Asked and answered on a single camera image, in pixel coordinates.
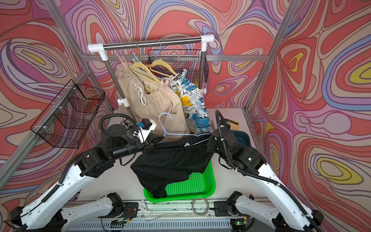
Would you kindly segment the light blue wire hanger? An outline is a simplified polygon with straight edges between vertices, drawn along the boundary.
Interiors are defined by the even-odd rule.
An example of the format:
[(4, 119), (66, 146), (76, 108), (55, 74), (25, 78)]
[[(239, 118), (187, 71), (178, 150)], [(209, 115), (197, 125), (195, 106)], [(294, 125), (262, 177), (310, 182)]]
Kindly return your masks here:
[(163, 135), (164, 142), (175, 142), (183, 138), (200, 138), (201, 136), (210, 136), (210, 132), (201, 132), (199, 134), (191, 132), (188, 129), (184, 117), (173, 113), (163, 112), (156, 118), (159, 134)]

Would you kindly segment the black shorts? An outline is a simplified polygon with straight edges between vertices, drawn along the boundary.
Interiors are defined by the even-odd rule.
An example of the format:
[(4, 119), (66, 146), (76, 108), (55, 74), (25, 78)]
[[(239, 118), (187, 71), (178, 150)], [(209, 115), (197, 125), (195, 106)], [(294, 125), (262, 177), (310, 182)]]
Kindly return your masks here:
[(208, 152), (210, 137), (208, 133), (157, 143), (146, 148), (130, 168), (155, 199), (165, 198), (167, 185), (186, 181), (191, 174), (206, 170), (213, 156)]

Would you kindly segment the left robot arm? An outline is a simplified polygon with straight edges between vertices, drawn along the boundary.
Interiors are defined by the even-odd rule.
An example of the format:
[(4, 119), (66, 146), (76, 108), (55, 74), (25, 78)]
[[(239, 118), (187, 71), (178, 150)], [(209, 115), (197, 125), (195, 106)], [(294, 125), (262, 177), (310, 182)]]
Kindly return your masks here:
[(41, 197), (25, 207), (10, 212), (4, 223), (17, 226), (17, 232), (64, 232), (92, 218), (121, 218), (135, 213), (127, 208), (117, 193), (72, 208), (65, 204), (83, 187), (114, 167), (116, 160), (143, 150), (146, 139), (157, 124), (152, 119), (137, 123), (121, 113), (106, 115), (99, 121), (100, 144), (72, 158), (60, 179)]

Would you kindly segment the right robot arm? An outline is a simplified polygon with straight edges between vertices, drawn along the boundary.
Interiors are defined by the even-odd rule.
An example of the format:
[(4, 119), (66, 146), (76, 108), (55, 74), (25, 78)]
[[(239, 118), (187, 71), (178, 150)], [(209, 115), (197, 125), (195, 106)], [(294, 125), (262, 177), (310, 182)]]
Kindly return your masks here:
[(253, 181), (274, 205), (269, 207), (235, 191), (226, 201), (229, 213), (249, 215), (276, 232), (321, 231), (323, 214), (305, 206), (255, 148), (241, 146), (219, 110), (215, 118), (217, 127), (209, 140), (209, 150), (226, 162), (225, 168)]

